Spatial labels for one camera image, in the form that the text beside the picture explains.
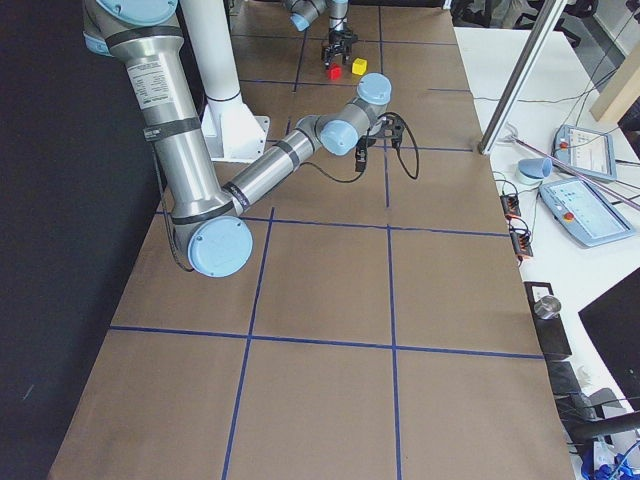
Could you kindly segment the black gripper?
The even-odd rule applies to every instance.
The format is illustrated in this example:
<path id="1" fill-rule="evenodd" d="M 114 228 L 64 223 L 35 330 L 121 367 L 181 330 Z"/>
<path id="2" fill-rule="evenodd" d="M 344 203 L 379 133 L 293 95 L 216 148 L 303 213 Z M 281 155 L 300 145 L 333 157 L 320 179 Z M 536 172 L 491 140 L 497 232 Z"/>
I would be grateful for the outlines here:
<path id="1" fill-rule="evenodd" d="M 355 33 L 350 29 L 331 30 L 329 32 L 329 44 L 321 44 L 321 59 L 325 69 L 329 69 L 334 53 L 342 52 L 342 64 L 351 63 L 352 45 L 355 43 Z"/>
<path id="2" fill-rule="evenodd" d="M 362 136 L 354 150 L 354 170 L 364 172 L 366 170 L 366 150 L 376 144 L 376 138 L 372 136 Z"/>

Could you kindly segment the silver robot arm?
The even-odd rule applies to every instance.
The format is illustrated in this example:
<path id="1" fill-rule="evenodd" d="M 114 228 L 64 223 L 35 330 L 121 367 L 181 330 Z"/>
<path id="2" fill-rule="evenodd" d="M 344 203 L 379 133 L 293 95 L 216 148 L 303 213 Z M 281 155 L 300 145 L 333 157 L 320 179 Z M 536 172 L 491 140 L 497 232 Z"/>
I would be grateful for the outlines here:
<path id="1" fill-rule="evenodd" d="M 275 145 L 244 103 L 220 1 L 87 1 L 89 50 L 120 60 L 144 116 L 158 180 L 174 203 L 169 243 L 187 271 L 226 277 L 249 259 L 242 214 L 318 150 L 342 156 L 376 134 L 389 79 L 366 74 L 333 115 L 309 115 Z"/>
<path id="2" fill-rule="evenodd" d="M 321 59 L 326 70 L 336 57 L 347 65 L 351 60 L 352 47 L 358 36 L 348 26 L 349 2 L 347 0 L 284 0 L 283 7 L 290 14 L 290 21 L 300 32 L 325 12 L 329 15 L 329 27 L 322 43 Z"/>

